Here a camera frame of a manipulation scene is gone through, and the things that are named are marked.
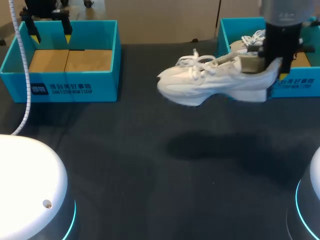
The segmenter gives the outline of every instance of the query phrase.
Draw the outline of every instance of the screw hole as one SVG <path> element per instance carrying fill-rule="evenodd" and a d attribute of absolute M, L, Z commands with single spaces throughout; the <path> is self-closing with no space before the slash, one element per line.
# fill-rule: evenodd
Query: screw hole
<path fill-rule="evenodd" d="M 46 209 L 52 208 L 52 203 L 49 200 L 44 200 L 42 204 Z"/>

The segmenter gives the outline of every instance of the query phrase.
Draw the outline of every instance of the logo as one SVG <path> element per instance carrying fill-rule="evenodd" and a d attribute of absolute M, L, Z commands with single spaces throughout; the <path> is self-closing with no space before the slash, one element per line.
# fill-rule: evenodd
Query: logo
<path fill-rule="evenodd" d="M 33 95 L 48 95 L 48 90 L 44 83 L 31 83 L 31 92 Z"/>

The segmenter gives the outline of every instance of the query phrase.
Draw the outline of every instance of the shoelace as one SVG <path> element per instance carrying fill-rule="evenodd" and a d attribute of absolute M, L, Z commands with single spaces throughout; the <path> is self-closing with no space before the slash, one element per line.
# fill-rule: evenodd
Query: shoelace
<path fill-rule="evenodd" d="M 241 37 L 243 43 L 247 46 L 255 44 L 258 41 L 263 41 L 266 37 L 266 30 L 258 30 L 256 31 L 253 36 L 243 36 Z"/>
<path fill-rule="evenodd" d="M 209 62 L 202 63 L 202 60 L 211 60 Z M 208 72 L 215 73 L 214 68 L 219 64 L 214 56 L 203 55 L 199 57 L 199 53 L 196 49 L 193 49 L 193 56 L 182 56 L 179 58 L 176 66 L 189 67 L 188 73 L 190 78 L 198 80 L 201 77 L 205 77 Z"/>

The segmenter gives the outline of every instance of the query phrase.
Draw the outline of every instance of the white sneaker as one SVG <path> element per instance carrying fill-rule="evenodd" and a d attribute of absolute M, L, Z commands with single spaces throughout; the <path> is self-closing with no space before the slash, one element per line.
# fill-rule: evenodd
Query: white sneaker
<path fill-rule="evenodd" d="M 242 36 L 242 42 L 248 47 L 249 45 L 262 46 L 266 38 L 266 30 L 258 30 L 253 36 Z"/>
<path fill-rule="evenodd" d="M 204 59 L 211 61 L 201 63 Z M 214 56 L 185 56 L 178 64 L 181 67 L 171 67 L 159 75 L 157 89 L 177 104 L 199 106 L 214 94 L 225 94 L 238 101 L 266 101 L 267 88 L 277 78 L 280 60 L 257 74 L 242 73 L 239 56 L 220 65 Z"/>

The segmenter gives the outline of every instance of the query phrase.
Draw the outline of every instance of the black table surface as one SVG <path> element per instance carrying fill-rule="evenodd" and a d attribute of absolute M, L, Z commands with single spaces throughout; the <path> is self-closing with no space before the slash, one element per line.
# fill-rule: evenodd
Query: black table surface
<path fill-rule="evenodd" d="M 32 105 L 20 135 L 62 159 L 81 240 L 288 239 L 288 202 L 320 146 L 320 98 L 169 102 L 157 75 L 193 48 L 215 47 L 124 45 L 118 102 Z M 25 105 L 2 83 L 0 104 L 10 134 Z"/>

